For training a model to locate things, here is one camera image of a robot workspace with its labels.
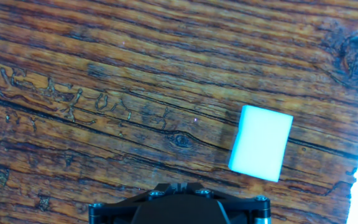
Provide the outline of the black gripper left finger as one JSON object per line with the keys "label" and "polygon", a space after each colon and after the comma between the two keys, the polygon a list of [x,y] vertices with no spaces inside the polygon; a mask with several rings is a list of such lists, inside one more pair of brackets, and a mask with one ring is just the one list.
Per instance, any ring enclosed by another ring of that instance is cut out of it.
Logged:
{"label": "black gripper left finger", "polygon": [[118,203],[91,203],[88,205],[88,223],[114,223],[117,218],[130,223],[136,211],[145,202],[177,193],[179,184],[158,184],[154,189],[127,198]]}

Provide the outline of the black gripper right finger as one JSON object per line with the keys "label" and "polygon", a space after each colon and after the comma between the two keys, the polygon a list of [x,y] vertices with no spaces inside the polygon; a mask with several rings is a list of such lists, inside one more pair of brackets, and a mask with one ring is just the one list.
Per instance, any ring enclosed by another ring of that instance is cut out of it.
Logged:
{"label": "black gripper right finger", "polygon": [[229,223],[271,223],[271,202],[264,195],[252,198],[239,198],[217,190],[209,189],[200,183],[180,183],[178,192],[205,197],[221,206]]}

